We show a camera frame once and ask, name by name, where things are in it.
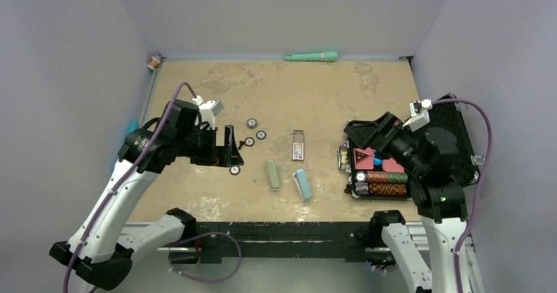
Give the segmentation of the green stapler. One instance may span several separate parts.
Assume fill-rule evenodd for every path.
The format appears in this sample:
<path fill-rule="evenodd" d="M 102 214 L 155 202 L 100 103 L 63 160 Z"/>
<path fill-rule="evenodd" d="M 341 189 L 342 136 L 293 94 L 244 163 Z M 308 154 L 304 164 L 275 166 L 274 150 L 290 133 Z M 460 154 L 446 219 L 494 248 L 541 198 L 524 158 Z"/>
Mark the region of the green stapler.
<path fill-rule="evenodd" d="M 278 191 L 280 189 L 280 180 L 275 161 L 273 159 L 268 159 L 266 161 L 266 168 L 271 189 L 273 191 Z"/>

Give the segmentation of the blue stapler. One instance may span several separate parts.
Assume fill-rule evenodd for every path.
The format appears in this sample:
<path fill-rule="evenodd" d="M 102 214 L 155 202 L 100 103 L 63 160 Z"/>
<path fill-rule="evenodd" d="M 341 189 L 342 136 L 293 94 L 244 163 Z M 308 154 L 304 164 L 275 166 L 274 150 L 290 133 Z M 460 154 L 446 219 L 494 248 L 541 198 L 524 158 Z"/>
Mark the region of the blue stapler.
<path fill-rule="evenodd" d="M 293 174 L 292 177 L 296 184 L 296 187 L 300 193 L 301 198 L 304 201 L 310 200 L 312 197 L 311 188 L 309 186 L 309 181 L 307 179 L 307 175 L 304 169 L 297 169 Z"/>

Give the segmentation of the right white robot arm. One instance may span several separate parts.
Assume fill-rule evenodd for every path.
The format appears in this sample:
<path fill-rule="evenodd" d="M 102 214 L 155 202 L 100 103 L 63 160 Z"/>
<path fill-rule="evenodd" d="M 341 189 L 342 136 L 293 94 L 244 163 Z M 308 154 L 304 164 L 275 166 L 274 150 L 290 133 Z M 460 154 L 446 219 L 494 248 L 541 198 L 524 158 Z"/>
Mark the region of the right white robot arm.
<path fill-rule="evenodd" d="M 372 248 L 390 249 L 409 292 L 469 292 L 460 259 L 468 214 L 464 189 L 454 175 L 457 137 L 436 126 L 413 132 L 389 112 L 372 122 L 350 122 L 344 133 L 354 147 L 371 148 L 379 158 L 391 158 L 404 168 L 426 232 L 430 264 L 410 243 L 398 210 L 375 212 L 357 238 Z"/>

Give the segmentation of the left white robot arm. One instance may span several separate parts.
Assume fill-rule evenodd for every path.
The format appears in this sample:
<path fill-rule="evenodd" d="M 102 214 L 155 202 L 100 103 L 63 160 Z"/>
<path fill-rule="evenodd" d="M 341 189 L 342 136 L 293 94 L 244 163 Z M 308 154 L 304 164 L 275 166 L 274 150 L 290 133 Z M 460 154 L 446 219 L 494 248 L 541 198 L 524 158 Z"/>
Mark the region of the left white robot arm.
<path fill-rule="evenodd" d="M 216 143 L 215 118 L 222 109 L 219 100 L 176 100 L 166 104 L 162 116 L 129 133 L 91 213 L 69 240 L 53 244 L 50 256 L 94 289 L 108 291 L 159 247 L 188 246 L 198 239 L 196 219 L 179 208 L 140 231 L 130 235 L 122 231 L 143 194 L 176 159 L 220 168 L 243 165 L 232 125 L 225 126 L 223 145 Z"/>

